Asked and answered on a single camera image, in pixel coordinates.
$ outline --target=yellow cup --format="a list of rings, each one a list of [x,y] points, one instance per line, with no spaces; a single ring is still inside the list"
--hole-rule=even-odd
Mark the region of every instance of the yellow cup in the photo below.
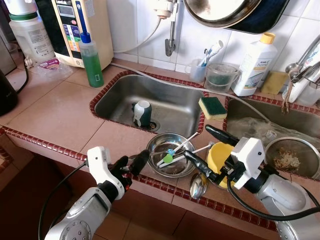
[[[225,144],[223,142],[217,142],[216,144],[214,144],[209,150],[209,154],[207,157],[208,167],[215,173],[221,174],[220,169],[225,164],[225,161],[227,160],[233,149],[233,146]],[[228,188],[227,177],[224,177],[224,179],[220,182],[219,186],[224,189]]]

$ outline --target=green toothbrush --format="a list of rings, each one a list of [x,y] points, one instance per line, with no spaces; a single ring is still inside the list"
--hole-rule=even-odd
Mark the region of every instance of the green toothbrush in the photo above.
[[[156,165],[159,166],[162,163],[170,164],[174,159],[173,155],[176,153],[176,151],[178,151],[180,148],[182,148],[184,144],[189,142],[191,139],[193,139],[198,134],[199,134],[198,132],[195,132],[191,137],[189,137],[187,140],[185,140],[183,143],[181,143],[179,146],[177,146],[174,150],[169,149],[168,154],[165,155],[165,157],[162,158],[162,160],[160,160]]]

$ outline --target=double sink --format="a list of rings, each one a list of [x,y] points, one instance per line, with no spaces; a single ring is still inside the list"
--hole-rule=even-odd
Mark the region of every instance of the double sink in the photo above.
[[[151,124],[144,130],[158,134],[172,132],[189,137],[199,127],[202,111],[198,102],[201,97],[204,97],[202,91],[171,86],[133,74],[118,79],[96,104],[95,112],[103,119],[139,128],[133,122],[132,103],[146,100],[152,106],[152,114]],[[244,100],[272,122],[320,138],[320,116],[294,109],[283,115],[278,105]],[[241,102],[230,100],[227,120],[245,117],[261,118]]]

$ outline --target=steel bowl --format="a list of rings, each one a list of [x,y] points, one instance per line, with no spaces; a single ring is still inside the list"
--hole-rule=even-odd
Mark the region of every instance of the steel bowl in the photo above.
[[[183,2],[197,22],[208,27],[227,28],[245,19],[261,0],[218,1],[219,4],[211,0],[183,0]]]
[[[167,151],[168,149],[175,149],[177,146],[182,144],[185,140],[187,140],[184,136],[181,136],[176,133],[166,132],[161,133],[152,138],[146,149],[150,153],[157,153],[162,151]],[[190,143],[187,142],[184,144],[184,147],[186,150],[194,151],[195,147]],[[195,166],[188,161],[187,159],[181,159],[179,161],[176,161],[172,164],[169,164],[165,167],[159,168],[157,166],[157,163],[162,160],[167,153],[157,154],[150,156],[148,159],[148,164],[150,167],[155,170],[157,173],[169,177],[169,178],[180,178],[187,176],[188,174],[192,173],[192,171],[195,169]]]
[[[274,158],[279,157],[280,148],[296,153],[300,161],[298,169],[286,170],[287,172],[303,177],[320,178],[320,153],[311,143],[298,137],[280,137],[275,139],[264,150],[264,162],[275,167]]]

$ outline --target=yellow bottle cap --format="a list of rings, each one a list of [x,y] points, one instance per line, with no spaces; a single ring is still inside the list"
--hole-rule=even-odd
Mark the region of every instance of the yellow bottle cap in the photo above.
[[[276,37],[275,34],[271,32],[265,32],[264,34],[262,34],[260,38],[260,42],[264,44],[272,44],[274,42],[275,37]]]

